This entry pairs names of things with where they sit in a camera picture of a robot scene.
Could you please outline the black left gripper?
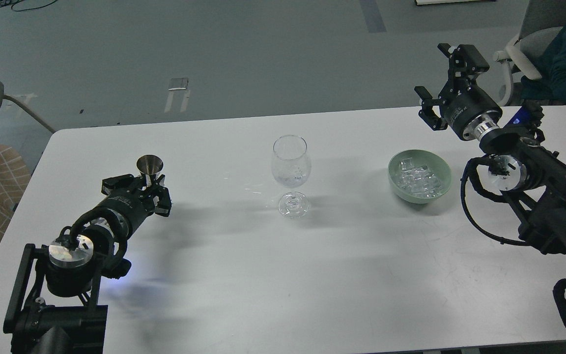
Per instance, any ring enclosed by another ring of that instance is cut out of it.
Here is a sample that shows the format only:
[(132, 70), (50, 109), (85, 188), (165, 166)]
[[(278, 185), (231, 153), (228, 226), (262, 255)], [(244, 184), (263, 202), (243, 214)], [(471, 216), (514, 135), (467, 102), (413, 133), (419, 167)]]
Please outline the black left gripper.
[[(94, 207), (103, 213), (94, 217), (94, 223), (102, 224), (110, 231), (115, 241), (128, 240), (153, 215), (168, 217), (171, 211), (171, 198), (168, 188), (161, 184), (148, 187), (148, 195), (143, 194), (143, 178), (132, 174), (109, 177), (102, 181), (102, 193), (106, 197)], [(119, 220), (119, 227), (110, 226), (106, 215), (111, 213)]]

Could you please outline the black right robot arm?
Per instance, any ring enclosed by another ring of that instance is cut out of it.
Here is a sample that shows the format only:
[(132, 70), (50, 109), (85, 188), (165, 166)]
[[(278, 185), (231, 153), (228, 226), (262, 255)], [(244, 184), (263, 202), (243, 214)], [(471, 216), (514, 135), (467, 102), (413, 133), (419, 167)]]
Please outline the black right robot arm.
[[(437, 97), (415, 87), (419, 117), (434, 131), (451, 128), (462, 141), (476, 140), (483, 156), (470, 159), (460, 180), (460, 199), (469, 222), (483, 235), (515, 246), (530, 246), (543, 255), (566, 254), (566, 164), (544, 148), (542, 107), (524, 103), (500, 127), (503, 112), (476, 79), (489, 64), (474, 45), (438, 44), (448, 59), (448, 79)], [(510, 206), (520, 222), (517, 240), (479, 226), (466, 204), (466, 184), (485, 199)]]

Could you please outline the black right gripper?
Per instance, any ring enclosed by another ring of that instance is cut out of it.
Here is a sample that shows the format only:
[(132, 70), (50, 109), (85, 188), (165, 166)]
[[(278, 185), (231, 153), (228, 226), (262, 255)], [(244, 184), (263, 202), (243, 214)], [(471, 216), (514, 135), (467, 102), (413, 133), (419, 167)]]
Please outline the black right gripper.
[[(437, 47), (449, 61), (448, 79), (439, 98), (433, 98), (425, 87), (415, 87), (421, 101), (418, 115), (433, 131), (450, 126), (463, 141), (481, 140), (498, 128), (503, 112), (483, 89), (473, 88), (490, 65), (474, 45), (438, 43)], [(442, 117), (434, 107), (440, 107)]]

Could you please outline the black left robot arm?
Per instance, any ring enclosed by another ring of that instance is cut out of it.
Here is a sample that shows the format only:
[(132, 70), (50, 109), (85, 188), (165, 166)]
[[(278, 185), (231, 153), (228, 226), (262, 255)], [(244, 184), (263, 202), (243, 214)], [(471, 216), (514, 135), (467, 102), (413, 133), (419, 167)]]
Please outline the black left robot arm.
[(102, 278), (119, 279), (132, 264), (128, 240), (151, 215), (171, 210), (158, 172), (104, 179), (104, 199), (61, 229), (49, 245), (25, 245), (3, 331), (12, 354), (101, 354), (108, 308), (98, 303)]

